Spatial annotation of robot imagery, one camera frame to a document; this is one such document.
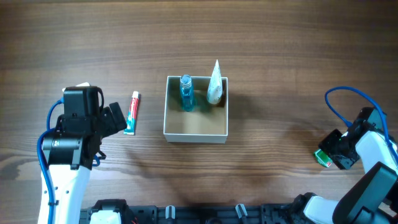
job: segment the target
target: box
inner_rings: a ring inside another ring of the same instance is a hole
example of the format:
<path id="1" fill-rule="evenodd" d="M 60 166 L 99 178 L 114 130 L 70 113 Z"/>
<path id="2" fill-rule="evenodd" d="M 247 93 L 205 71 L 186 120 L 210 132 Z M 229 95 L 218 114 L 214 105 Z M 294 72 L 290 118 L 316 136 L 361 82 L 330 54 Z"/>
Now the box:
<path id="1" fill-rule="evenodd" d="M 228 78 L 217 105 L 207 102 L 210 77 L 192 77 L 195 109 L 182 109 L 180 76 L 167 77 L 163 134 L 168 142 L 225 143 L 228 136 Z"/>

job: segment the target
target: blue liquid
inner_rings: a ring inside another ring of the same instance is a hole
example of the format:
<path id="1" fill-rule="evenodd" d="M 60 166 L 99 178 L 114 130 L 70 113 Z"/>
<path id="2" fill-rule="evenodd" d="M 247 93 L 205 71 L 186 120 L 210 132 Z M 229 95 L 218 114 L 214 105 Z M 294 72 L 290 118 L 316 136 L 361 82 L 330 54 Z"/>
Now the blue liquid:
<path id="1" fill-rule="evenodd" d="M 180 95 L 182 99 L 182 109 L 190 112 L 195 106 L 193 97 L 193 82 L 189 75 L 183 75 L 180 79 Z"/>

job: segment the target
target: wood grain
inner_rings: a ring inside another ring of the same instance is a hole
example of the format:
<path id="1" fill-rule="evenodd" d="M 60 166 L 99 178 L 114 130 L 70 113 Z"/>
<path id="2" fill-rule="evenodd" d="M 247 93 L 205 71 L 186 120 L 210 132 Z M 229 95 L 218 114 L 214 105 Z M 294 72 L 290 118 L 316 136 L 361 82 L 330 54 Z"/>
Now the wood grain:
<path id="1" fill-rule="evenodd" d="M 365 91 L 398 136 L 398 17 L 394 2 L 99 2 L 0 6 L 0 223 L 35 223 L 40 168 L 35 152 L 61 89 L 100 86 L 127 112 L 142 94 L 137 135 L 104 139 L 83 207 L 257 205 L 315 192 L 340 199 L 362 166 L 324 169 L 312 156 L 343 123 L 323 94 Z M 162 134 L 168 75 L 229 80 L 226 144 L 171 144 Z M 330 97 L 354 119 L 369 104 Z M 62 107 L 54 111 L 55 118 Z"/>

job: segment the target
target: cardboard box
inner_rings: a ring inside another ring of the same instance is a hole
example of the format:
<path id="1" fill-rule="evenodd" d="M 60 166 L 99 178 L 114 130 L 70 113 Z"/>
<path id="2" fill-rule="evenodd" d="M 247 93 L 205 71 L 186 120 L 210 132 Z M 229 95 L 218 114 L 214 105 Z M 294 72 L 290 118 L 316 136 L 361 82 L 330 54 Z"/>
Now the cardboard box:
<path id="1" fill-rule="evenodd" d="M 225 143 L 228 136 L 228 78 L 222 77 L 223 95 L 217 105 L 207 102 L 210 77 L 192 77 L 196 105 L 182 109 L 180 76 L 167 77 L 163 134 L 168 142 Z"/>

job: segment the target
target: red and teal tube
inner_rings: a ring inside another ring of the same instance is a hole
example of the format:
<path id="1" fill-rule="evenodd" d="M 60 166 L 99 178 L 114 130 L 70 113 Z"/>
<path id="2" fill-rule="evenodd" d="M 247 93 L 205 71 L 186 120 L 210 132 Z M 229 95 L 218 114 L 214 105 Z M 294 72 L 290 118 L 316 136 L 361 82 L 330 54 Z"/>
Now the red and teal tube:
<path id="1" fill-rule="evenodd" d="M 137 91 L 134 91 L 134 93 L 132 93 L 130 109 L 127 115 L 127 128 L 124 130 L 123 134 L 135 135 L 136 133 L 138 102 L 139 94 Z"/>

